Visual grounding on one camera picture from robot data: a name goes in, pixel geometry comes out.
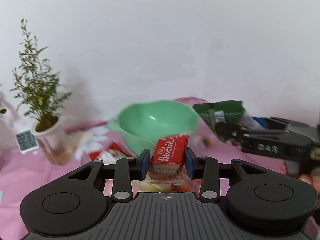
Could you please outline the person's right hand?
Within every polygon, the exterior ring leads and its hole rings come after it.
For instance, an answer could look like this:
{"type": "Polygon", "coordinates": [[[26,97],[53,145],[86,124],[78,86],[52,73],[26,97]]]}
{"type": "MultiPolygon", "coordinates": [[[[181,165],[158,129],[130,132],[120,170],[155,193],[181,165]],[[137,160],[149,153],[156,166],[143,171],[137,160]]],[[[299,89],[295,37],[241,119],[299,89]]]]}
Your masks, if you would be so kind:
{"type": "MultiPolygon", "coordinates": [[[[286,162],[283,162],[280,169],[287,176],[291,176],[288,172],[286,162]]],[[[317,173],[317,174],[301,174],[298,176],[298,179],[312,185],[315,188],[315,190],[319,193],[319,173],[317,173]]]]}

